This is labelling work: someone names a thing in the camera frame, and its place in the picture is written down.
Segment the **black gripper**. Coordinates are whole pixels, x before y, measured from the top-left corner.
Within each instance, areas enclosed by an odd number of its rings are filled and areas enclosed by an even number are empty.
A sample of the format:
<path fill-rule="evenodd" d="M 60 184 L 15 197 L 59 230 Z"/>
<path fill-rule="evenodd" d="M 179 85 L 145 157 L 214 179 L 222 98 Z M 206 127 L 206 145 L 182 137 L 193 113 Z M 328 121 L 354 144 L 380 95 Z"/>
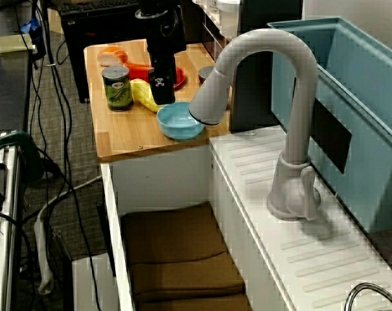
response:
<path fill-rule="evenodd" d="M 185 29 L 181 8 L 168 8 L 157 13 L 135 13 L 144 30 L 147 51 L 153 68 L 148 70 L 148 81 L 157 105 L 175 102 L 175 54 L 185 51 Z"/>

